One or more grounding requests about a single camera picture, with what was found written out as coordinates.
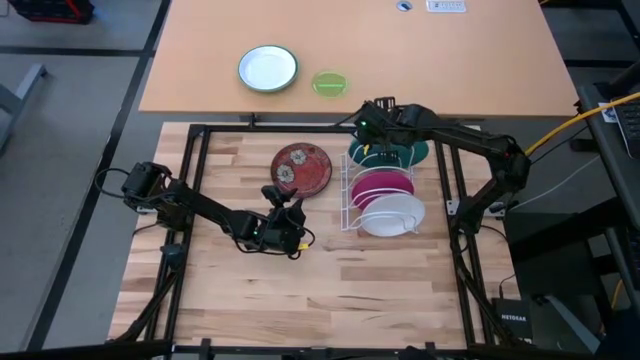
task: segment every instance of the light wooden desk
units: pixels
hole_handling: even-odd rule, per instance
[[[572,116],[569,74],[537,0],[466,0],[436,14],[425,0],[176,0],[140,104],[149,112],[352,113],[395,96],[443,116]],[[292,86],[260,94],[238,79],[250,49],[277,44],[298,58]],[[349,89],[317,95],[334,70]]]
[[[165,123],[154,161],[177,176],[189,124]],[[201,192],[232,209],[267,213],[260,187],[271,183],[275,153],[299,134],[214,133],[208,148]],[[405,348],[433,341],[438,348],[464,348],[464,332],[455,283],[449,233],[433,144],[417,165],[414,183],[427,216],[419,234],[377,238],[340,231],[340,161],[351,141],[347,134],[304,134],[331,157],[330,184],[307,199],[306,226],[317,241],[297,261],[240,253],[215,224],[197,217],[180,301],[175,341],[198,345],[211,338],[217,346],[293,346]],[[193,179],[194,150],[189,179]],[[468,192],[489,178],[486,160],[461,152]],[[448,159],[448,169],[452,169]],[[449,174],[455,189],[454,174]],[[142,216],[138,226],[155,221]],[[502,229],[498,221],[485,224]],[[120,335],[151,298],[165,231],[152,228],[133,239],[110,337]],[[477,235],[489,298],[514,270],[504,239],[486,229]],[[505,283],[517,297],[515,279]],[[479,313],[471,298],[477,341]],[[166,324],[166,307],[158,335]]]

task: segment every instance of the floral pattern plate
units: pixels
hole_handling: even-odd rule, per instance
[[[331,179],[331,160],[321,148],[296,143],[278,151],[271,162],[271,179],[280,190],[298,189],[296,198],[307,198],[324,189]]]

